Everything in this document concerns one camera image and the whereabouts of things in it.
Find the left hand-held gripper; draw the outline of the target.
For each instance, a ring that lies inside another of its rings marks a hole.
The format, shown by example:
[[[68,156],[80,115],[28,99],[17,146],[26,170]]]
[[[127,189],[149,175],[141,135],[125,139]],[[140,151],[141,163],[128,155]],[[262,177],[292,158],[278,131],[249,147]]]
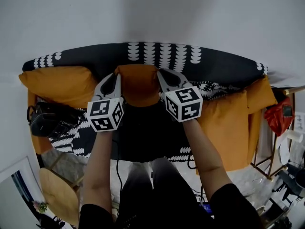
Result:
[[[95,132],[115,131],[120,125],[124,110],[121,97],[121,75],[111,73],[96,86],[88,102],[86,118]]]

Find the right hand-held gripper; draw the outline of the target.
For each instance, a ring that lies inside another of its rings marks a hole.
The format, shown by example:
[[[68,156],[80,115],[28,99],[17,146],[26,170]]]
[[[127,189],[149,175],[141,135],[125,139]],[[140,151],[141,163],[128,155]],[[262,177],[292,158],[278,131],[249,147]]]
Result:
[[[197,86],[191,86],[187,78],[170,69],[157,72],[166,111],[178,122],[201,116],[203,98]]]

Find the small orange cushion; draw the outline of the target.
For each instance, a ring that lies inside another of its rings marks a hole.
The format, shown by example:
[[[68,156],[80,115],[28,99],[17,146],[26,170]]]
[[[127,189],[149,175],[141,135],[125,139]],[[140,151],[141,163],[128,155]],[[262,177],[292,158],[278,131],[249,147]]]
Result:
[[[115,69],[121,75],[121,92],[134,107],[148,107],[159,102],[158,69],[153,65],[127,64]]]

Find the person's left forearm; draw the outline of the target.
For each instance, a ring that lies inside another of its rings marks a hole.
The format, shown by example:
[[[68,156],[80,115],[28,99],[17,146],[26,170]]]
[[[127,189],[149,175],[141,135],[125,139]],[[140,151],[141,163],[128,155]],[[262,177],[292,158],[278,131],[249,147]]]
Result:
[[[112,211],[110,163],[112,132],[98,132],[83,178],[83,204]]]

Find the person's right forearm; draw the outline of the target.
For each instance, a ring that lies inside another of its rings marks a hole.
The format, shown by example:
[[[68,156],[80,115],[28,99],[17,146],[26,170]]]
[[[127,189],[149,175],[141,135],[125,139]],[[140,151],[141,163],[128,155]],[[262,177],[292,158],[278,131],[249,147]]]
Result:
[[[200,180],[208,200],[221,187],[231,184],[222,159],[195,119],[183,122]]]

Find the large orange cushion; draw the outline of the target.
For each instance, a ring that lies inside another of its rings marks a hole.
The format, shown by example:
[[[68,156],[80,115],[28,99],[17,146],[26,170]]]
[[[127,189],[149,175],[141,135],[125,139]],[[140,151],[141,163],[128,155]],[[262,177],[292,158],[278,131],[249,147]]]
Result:
[[[245,90],[204,101],[198,122],[219,152],[226,171],[248,166],[248,107]]]
[[[91,71],[82,66],[38,68],[23,72],[19,79],[28,89],[28,105],[40,98],[73,108],[86,108],[98,84]]]

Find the black white patterned throw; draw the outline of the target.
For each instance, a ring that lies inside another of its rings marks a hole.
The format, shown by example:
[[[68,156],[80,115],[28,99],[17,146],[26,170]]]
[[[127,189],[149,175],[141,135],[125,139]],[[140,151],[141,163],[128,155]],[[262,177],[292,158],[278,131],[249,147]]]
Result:
[[[24,63],[23,71],[46,67],[88,68],[97,80],[126,64],[150,64],[182,73],[197,86],[204,100],[242,89],[268,73],[265,64],[204,47],[125,42],[91,45],[51,53]],[[185,162],[189,145],[180,123],[173,121],[163,104],[124,109],[123,125],[114,135],[112,159],[147,162],[158,157]]]

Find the black leather backpack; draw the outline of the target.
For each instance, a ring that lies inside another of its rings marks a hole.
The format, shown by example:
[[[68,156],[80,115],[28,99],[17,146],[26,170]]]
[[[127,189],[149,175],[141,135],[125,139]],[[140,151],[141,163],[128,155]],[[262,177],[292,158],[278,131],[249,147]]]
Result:
[[[76,128],[85,120],[85,111],[58,103],[38,102],[27,109],[31,134],[38,137],[58,138]]]

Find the person's grey trousers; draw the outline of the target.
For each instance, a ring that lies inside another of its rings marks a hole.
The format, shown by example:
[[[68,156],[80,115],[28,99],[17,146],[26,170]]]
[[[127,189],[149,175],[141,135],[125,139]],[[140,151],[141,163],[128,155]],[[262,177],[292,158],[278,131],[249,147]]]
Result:
[[[120,192],[120,202],[124,200],[143,199],[145,196],[167,198],[177,196],[179,199],[195,199],[195,195],[179,173],[178,169],[166,158],[158,158],[151,162],[152,178],[147,164],[134,162],[129,166],[129,173]]]

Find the red bag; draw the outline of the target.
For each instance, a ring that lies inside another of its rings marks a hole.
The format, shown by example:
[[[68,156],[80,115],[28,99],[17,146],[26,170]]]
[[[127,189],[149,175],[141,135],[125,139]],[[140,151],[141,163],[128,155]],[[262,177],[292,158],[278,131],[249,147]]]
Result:
[[[267,121],[269,127],[276,134],[276,136],[281,136],[295,119],[294,109],[292,117],[283,116],[283,105],[292,106],[289,97],[285,97],[281,102],[271,106],[264,113],[264,119]]]

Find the round wooden table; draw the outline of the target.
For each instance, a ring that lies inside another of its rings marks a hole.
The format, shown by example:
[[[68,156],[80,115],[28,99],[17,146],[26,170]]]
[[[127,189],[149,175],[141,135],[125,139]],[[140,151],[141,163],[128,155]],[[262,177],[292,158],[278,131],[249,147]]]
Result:
[[[70,182],[53,171],[53,168],[64,156],[65,153],[60,153],[50,167],[42,167],[39,170],[41,190],[47,208],[61,220],[78,227],[80,217],[80,193],[78,190],[83,176]]]

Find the person's black shirt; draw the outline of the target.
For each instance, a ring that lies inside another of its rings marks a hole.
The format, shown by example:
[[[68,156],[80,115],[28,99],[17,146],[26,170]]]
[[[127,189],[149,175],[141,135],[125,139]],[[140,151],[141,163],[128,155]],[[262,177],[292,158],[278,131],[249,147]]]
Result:
[[[209,201],[213,216],[191,199],[163,207],[157,203],[148,211],[127,215],[117,220],[105,209],[87,204],[82,206],[78,229],[264,229],[251,203],[234,184],[218,189]]]

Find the small blue screen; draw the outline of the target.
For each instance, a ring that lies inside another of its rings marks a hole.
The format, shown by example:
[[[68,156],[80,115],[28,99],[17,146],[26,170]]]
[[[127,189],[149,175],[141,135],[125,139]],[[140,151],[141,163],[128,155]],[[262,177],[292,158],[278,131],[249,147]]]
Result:
[[[200,208],[204,209],[210,216],[213,215],[213,212],[211,210],[210,204],[209,203],[198,203],[198,205],[200,206]]]

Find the white slipper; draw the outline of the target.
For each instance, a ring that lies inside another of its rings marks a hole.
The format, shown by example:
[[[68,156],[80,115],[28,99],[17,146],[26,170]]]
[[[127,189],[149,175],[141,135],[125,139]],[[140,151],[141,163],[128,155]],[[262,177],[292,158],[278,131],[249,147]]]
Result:
[[[279,156],[282,165],[286,165],[290,158],[290,151],[289,151],[287,138],[285,138],[279,146]]]

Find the white storage box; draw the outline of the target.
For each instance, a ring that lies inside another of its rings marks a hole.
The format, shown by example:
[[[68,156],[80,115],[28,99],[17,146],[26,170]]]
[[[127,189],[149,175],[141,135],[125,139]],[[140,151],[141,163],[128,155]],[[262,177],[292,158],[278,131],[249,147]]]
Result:
[[[305,113],[295,112],[294,130],[305,134]]]

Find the white paper roll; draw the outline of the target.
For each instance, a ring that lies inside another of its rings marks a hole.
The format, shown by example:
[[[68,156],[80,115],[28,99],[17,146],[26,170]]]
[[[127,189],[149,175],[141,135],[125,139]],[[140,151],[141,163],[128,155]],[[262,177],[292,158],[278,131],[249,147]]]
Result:
[[[292,141],[301,143],[303,140],[303,134],[294,130],[286,130],[287,138],[291,139]]]

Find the small flower bouquet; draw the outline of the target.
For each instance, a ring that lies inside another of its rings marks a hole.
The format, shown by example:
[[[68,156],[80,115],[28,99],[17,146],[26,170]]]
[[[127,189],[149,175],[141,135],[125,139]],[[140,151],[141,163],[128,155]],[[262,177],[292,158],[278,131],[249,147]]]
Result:
[[[48,208],[48,203],[43,202],[43,201],[32,201],[32,205],[35,208],[35,210],[40,213],[43,214],[47,211]]]

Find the glass door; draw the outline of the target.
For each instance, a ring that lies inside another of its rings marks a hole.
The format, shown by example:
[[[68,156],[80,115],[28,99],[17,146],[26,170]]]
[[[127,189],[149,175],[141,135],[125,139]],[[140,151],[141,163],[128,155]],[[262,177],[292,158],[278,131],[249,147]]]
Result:
[[[40,229],[39,220],[20,193],[25,185],[34,200],[43,200],[37,171],[27,156],[0,168],[0,229]]]

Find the black equipment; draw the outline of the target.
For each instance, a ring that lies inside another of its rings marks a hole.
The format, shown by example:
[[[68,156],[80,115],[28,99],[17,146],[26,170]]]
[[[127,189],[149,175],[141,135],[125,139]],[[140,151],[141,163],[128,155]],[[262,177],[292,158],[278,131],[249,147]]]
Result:
[[[282,184],[272,190],[278,193],[285,189],[280,201],[270,197],[267,201],[267,209],[261,215],[265,229],[291,229],[292,223],[288,218],[293,203],[305,198],[305,167],[299,168],[288,164],[285,170],[281,170],[277,176]]]

